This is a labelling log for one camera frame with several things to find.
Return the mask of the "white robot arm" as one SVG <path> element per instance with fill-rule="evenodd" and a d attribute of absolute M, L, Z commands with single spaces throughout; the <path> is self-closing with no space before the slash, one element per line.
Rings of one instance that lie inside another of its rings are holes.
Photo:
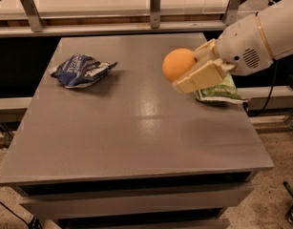
<path fill-rule="evenodd" d="M 214 87 L 228 74 L 246 76 L 293 54 L 293 0 L 280 2 L 228 26 L 195 50 L 197 63 L 173 82 L 180 93 Z"/>

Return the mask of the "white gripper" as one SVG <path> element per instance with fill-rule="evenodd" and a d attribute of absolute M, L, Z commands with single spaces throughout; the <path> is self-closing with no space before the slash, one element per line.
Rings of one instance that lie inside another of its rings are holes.
<path fill-rule="evenodd" d="M 217 42 L 211 39 L 195 49 L 197 61 L 206 57 L 212 60 L 202 66 L 197 63 L 172 85 L 176 91 L 188 94 L 219 85 L 229 73 L 257 73 L 273 63 L 268 49 L 258 16 L 248 15 L 226 28 Z"/>

